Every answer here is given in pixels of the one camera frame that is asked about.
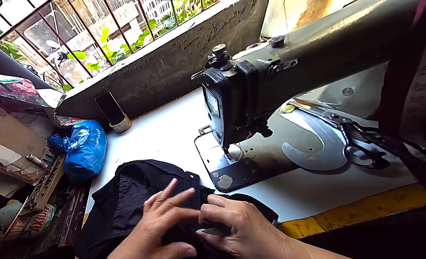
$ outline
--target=blue plastic bag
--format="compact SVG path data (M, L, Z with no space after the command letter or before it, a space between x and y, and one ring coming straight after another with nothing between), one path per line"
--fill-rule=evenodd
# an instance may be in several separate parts
M72 127L70 138L61 139L55 134L48 138L48 143L66 152L64 171L71 182L78 183L101 172L107 137L96 120L79 122Z

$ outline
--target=red metal bar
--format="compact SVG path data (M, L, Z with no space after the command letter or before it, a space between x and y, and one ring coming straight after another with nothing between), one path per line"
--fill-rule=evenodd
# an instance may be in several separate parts
M115 18L114 13L112 12L112 9L111 9L111 6L109 5L109 2L107 0L103 0L103 1L104 1L104 4L106 5L107 9L109 10L109 13L111 13L112 19L114 19L114 21L115 21L115 25L117 25L118 30L122 34L122 37L124 37L125 43L127 44L129 51L133 54L133 50L131 49L131 45L128 43L128 40L125 37L124 31L122 31L122 28L120 27L120 25L118 25L118 21Z
M90 37L93 39L93 41L96 43L96 45L98 46L98 48L101 50L103 56L106 58L107 62L109 62L109 65L112 66L114 65L111 60L109 59L109 57L106 55L106 53L104 52L104 50L102 50L101 46L99 45L99 43L96 41L95 37L93 36L93 34L91 33L90 29L88 28L87 24L83 21L82 17L80 16L80 14L78 13L77 9L75 9L75 7L72 5L71 0L67 0L67 2L69 3L69 5L71 6L72 10L74 11L74 13L77 15L78 19L80 20L80 22L83 24L83 26L85 26L85 29L87 29L87 32L90 34Z
M30 5L32 5L33 8L35 8L35 5L31 2L31 0L26 0ZM90 73L90 71L88 71L88 69L85 67L85 65L82 64L82 62L80 62L80 60L78 59L78 57L75 55L74 51L71 50L71 48L66 44L66 42L61 38L61 36L59 35L59 33L56 32L55 28L53 28L53 26L51 26L51 24L49 23L49 21L45 18L45 16L42 15L41 12L37 12L37 14L42 18L42 20L48 25L48 27L50 28L50 30L56 35L56 37L58 37L58 39L60 39L61 43L67 48L67 50L69 51L69 53L71 53L72 56L74 56L74 58L76 59L77 62L79 62L79 64L83 67L83 69L88 73L88 75L90 77L93 77L93 75Z
M16 23L15 25L11 25L7 19L5 19L5 17L0 14L0 17L2 17L2 19L4 19L4 21L6 23L8 23L11 27L4 33L2 33L0 35L0 40L5 38L8 34L10 34L10 32L13 32L15 30L15 28L17 28L18 26L20 26L23 22L25 22L26 20L28 20L33 14L37 13L38 11L40 11L40 9L44 8L47 4L49 4L52 0L47 0L45 3L43 3L41 6L37 7L34 11L32 11L28 16L24 17L21 21L19 21L18 23Z
M39 50L37 50L36 46L34 46L34 44L32 44L32 42L30 42L28 40L28 38L26 38L26 36L24 36L24 34L22 34L20 31L18 31L18 29L14 30L21 38L24 39L24 41L26 41L27 44L29 44L29 46L31 46L31 48L41 57L43 58L43 60L50 65L51 68L53 68L53 70L62 78L64 79L64 81L66 81L66 83L68 85L70 85L72 88L74 88L74 86L71 85L71 83L61 74L61 72L59 72L55 66L53 66L43 55L42 53L40 53Z
M144 8L142 8L141 0L137 0L137 1L139 4L139 8L141 9L142 16L144 17L144 21L146 22L147 28L149 29L149 32L151 33L152 40L155 40L154 33L152 32L152 29L151 29L151 25L149 24L149 20L147 20L146 12L144 11Z
M173 16L175 17L175 21L176 21L176 26L179 26L178 15L176 14L175 5L173 4L173 0L170 0L170 2L171 2L171 9L173 9Z

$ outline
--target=cardboard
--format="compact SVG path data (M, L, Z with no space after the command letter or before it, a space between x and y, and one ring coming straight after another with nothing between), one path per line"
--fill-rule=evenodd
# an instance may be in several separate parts
M42 157L46 142L11 115L0 120L0 144L23 157Z

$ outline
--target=concrete wall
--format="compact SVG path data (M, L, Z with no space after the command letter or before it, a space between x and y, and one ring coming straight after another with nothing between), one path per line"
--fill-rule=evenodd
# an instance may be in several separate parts
M134 119L200 87L200 78L193 81L190 77L202 69L215 45L226 43L228 53L235 54L258 42L267 3L268 0L222 0L87 81L93 85L82 84L68 92L57 114L95 118L106 125L108 121L95 103L95 97L106 91Z

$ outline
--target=hand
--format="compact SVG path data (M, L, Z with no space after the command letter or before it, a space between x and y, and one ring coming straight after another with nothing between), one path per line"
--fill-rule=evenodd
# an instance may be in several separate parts
M180 220L198 218L199 211L178 207L192 198L195 189L187 189L170 198L176 185L174 178L163 191L145 201L141 220L108 259L180 259L197 256L195 248L187 243L161 245L165 232Z
M208 196L208 203L200 209L199 222L221 222L232 232L230 236L217 236L198 230L197 234L211 245L237 258L290 258L286 249L290 238L269 223L255 205L213 194Z

